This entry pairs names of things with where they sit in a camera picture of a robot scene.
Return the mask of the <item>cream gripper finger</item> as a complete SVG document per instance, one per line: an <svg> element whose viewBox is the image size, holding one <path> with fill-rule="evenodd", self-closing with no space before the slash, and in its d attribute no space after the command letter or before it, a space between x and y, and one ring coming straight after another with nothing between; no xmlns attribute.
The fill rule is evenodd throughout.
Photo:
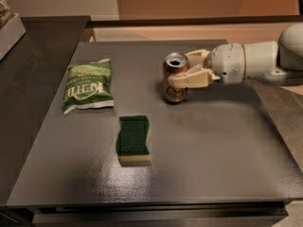
<svg viewBox="0 0 303 227"><path fill-rule="evenodd" d="M204 88L220 77L215 75L211 69L198 68L188 70L168 77L168 84L174 88Z"/></svg>
<svg viewBox="0 0 303 227"><path fill-rule="evenodd" d="M194 67L197 64L206 64L209 50L199 49L186 53L189 67Z"/></svg>

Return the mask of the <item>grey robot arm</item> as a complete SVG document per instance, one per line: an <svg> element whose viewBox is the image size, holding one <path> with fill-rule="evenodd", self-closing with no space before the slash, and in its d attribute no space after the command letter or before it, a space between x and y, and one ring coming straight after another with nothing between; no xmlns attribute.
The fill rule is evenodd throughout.
<svg viewBox="0 0 303 227"><path fill-rule="evenodd" d="M303 74L303 24L288 26L277 41L221 44L210 51L191 51L186 60L186 71L168 76L170 86L203 88L215 81L238 84L245 79L294 82Z"/></svg>

